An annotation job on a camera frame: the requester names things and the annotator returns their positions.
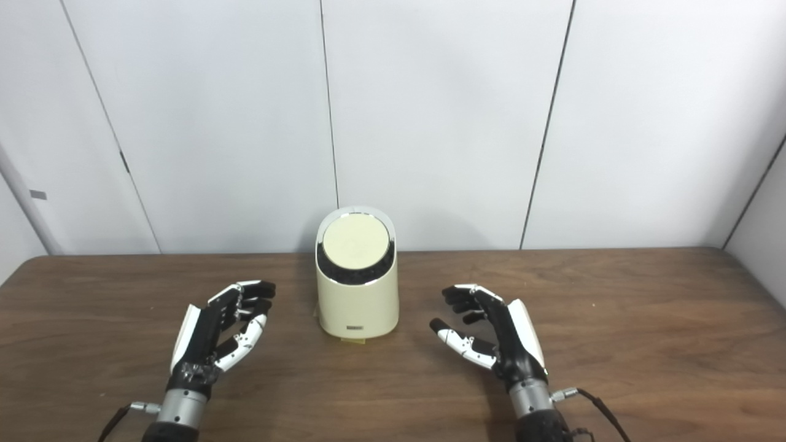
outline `white device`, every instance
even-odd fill
[[[315,246],[319,322],[336,337],[367,339],[399,322],[399,272],[393,222],[364,206],[322,221]]]

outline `wood grain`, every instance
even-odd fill
[[[512,441],[501,383],[428,328],[461,324],[439,295],[457,282],[523,299],[551,385],[602,397],[635,442],[786,440],[786,315],[723,252],[415,252],[399,265],[399,326],[357,345],[318,327],[308,254],[29,261],[0,288],[0,440],[95,440],[117,407],[159,402],[186,305],[251,278],[278,295],[258,347],[216,385],[203,442]],[[587,401],[560,409],[619,440]],[[138,441],[150,421],[129,414],[110,440]]]

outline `black band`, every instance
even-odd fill
[[[328,278],[344,285],[363,285],[367,282],[376,281],[390,271],[394,260],[395,242],[393,241],[390,241],[390,244],[387,245],[387,252],[382,256],[382,259],[369,267],[357,270],[345,269],[336,265],[325,253],[325,246],[321,242],[317,245],[317,265],[319,270]]]
[[[150,424],[142,437],[142,442],[197,442],[199,430],[171,422]]]
[[[573,436],[557,410],[540,410],[516,421],[516,442],[572,442]]]

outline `white wall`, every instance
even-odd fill
[[[721,246],[784,133],[786,2],[578,0],[523,246]]]
[[[341,205],[403,249],[518,249],[571,2],[324,7]]]
[[[318,0],[66,6],[163,252],[313,247],[336,208]]]
[[[786,307],[786,156],[781,152],[727,250]]]
[[[39,237],[0,176],[0,285],[24,261],[45,254]]]
[[[158,252],[60,3],[0,2],[0,170],[53,252]]]
[[[0,2],[0,172],[54,252],[308,250],[338,204],[520,246],[569,0],[64,4],[90,70],[59,2]],[[578,0],[523,247],[721,245],[786,133],[785,24]]]

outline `round lid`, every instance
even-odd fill
[[[335,265],[359,270],[371,267],[385,256],[390,237],[380,220],[365,213],[350,213],[330,223],[322,246]]]

